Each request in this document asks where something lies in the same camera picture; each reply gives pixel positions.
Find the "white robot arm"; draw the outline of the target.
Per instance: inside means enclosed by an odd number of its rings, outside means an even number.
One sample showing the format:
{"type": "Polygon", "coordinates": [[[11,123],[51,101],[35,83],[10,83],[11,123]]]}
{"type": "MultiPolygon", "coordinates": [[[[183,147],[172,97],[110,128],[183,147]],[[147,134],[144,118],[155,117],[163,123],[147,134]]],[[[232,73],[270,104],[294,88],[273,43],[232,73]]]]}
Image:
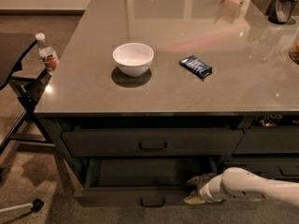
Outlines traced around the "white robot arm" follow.
{"type": "Polygon", "coordinates": [[[195,187],[184,202],[187,204],[221,201],[268,201],[291,210],[299,209],[299,184],[260,177],[239,167],[222,174],[204,174],[191,178],[187,186],[195,187]]]}

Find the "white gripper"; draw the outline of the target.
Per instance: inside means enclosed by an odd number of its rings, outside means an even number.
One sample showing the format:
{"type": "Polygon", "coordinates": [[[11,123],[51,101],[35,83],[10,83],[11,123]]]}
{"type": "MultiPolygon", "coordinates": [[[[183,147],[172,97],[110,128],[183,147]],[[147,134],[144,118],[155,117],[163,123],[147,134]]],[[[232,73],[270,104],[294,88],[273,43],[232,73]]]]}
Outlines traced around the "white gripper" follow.
{"type": "Polygon", "coordinates": [[[198,188],[183,199],[187,204],[216,203],[223,200],[223,188],[221,187],[221,175],[204,174],[194,176],[186,183],[187,186],[198,188]]]}

